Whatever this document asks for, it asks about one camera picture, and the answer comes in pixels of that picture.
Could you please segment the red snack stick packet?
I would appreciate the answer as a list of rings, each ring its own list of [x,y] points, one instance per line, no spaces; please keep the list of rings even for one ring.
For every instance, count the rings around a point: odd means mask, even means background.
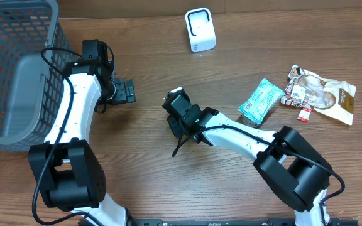
[[[297,116],[297,119],[298,119],[299,121],[308,123],[311,112],[312,112],[312,109],[311,109],[311,108],[303,107],[303,108],[300,110],[300,112],[299,112],[299,114],[298,114],[298,116]]]

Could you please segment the teal orange snack packet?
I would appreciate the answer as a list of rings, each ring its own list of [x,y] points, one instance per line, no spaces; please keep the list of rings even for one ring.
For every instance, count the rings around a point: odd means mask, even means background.
[[[264,78],[251,97],[238,110],[242,115],[261,125],[269,110],[284,93],[282,89]]]

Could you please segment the beige brown snack bag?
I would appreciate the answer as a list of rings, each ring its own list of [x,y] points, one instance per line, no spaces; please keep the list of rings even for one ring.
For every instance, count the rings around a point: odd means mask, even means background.
[[[280,102],[293,107],[315,110],[347,125],[353,124],[356,87],[346,81],[322,78],[293,65],[285,95]]]

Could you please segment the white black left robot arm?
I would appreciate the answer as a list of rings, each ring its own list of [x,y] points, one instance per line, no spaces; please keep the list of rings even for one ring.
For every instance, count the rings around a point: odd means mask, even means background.
[[[133,103],[132,80],[115,77],[114,53],[100,40],[85,40],[82,53],[57,72],[63,97],[43,144],[33,145],[28,161],[36,180],[31,204],[40,225],[81,216],[89,225],[136,225],[129,210],[106,191],[102,166],[89,145],[99,106]]]

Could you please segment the small orange white box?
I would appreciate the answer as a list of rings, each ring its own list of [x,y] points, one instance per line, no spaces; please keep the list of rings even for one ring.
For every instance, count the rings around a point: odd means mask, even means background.
[[[177,88],[171,90],[170,93],[175,93],[175,92],[178,92],[180,90],[183,90],[183,88],[182,87],[177,87]]]

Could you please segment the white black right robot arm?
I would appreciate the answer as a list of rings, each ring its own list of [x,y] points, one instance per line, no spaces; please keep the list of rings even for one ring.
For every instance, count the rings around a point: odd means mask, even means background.
[[[295,212],[295,225],[328,225],[325,197],[331,165],[294,129],[255,129],[218,110],[192,104],[181,87],[169,91],[163,108],[179,150],[186,142],[230,149],[252,160],[272,192]]]

